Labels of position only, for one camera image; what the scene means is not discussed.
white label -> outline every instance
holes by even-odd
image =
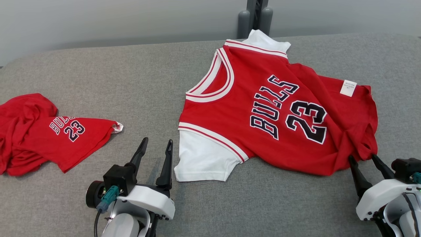
[[[340,93],[352,97],[352,94],[354,93],[356,87],[356,82],[344,80],[344,84],[342,85]]]

clothing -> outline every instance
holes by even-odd
[[[226,181],[237,164],[255,156],[286,170],[331,175],[349,167],[350,154],[366,160],[377,153],[369,86],[357,85],[346,96],[344,81],[290,64],[288,42],[260,31],[245,42],[227,40],[186,93],[178,181]]]
[[[55,105],[41,94],[0,105],[0,174],[24,175],[47,161],[65,173],[123,129],[116,121],[56,114]]]

cable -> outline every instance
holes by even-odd
[[[98,213],[96,214],[95,217],[95,223],[93,224],[93,235],[94,237],[98,237],[98,220],[99,220],[99,215],[101,214],[101,209],[98,210]]]

gray tablecloth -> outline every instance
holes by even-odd
[[[278,38],[289,41],[290,62],[321,75],[371,85],[378,109],[379,156],[421,154],[421,40],[388,34]],[[178,118],[184,92],[209,69],[223,41],[81,48],[17,59],[0,69],[0,104],[39,92],[61,116],[121,122],[124,132],[67,174],[52,163],[23,177],[0,177],[1,236],[92,236],[96,211],[85,191],[113,164],[125,164],[143,137],[149,146],[138,180],[159,176],[168,139],[178,159]],[[372,183],[382,177],[371,161],[360,168]],[[158,223],[157,236],[380,236],[360,221],[349,170],[317,177],[280,170],[251,159],[227,182],[173,182],[172,221]],[[105,225],[100,220],[100,228]]]

black number with white outline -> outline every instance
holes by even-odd
[[[307,139],[317,142],[319,144],[323,144],[326,138],[327,128],[316,125],[312,125],[310,127],[308,123],[300,117],[304,114],[305,116],[310,116],[313,118],[313,124],[322,124],[327,114],[325,109],[322,106],[314,103],[297,100],[291,104],[290,110],[295,115],[287,116],[287,119],[285,121],[287,127],[296,131],[296,123],[298,123],[298,125],[300,125],[301,129],[304,131],[304,134]]]
[[[74,142],[79,137],[80,134],[85,132],[85,127],[79,123],[78,120],[71,122],[70,127],[64,129],[64,133],[69,134],[69,139]]]

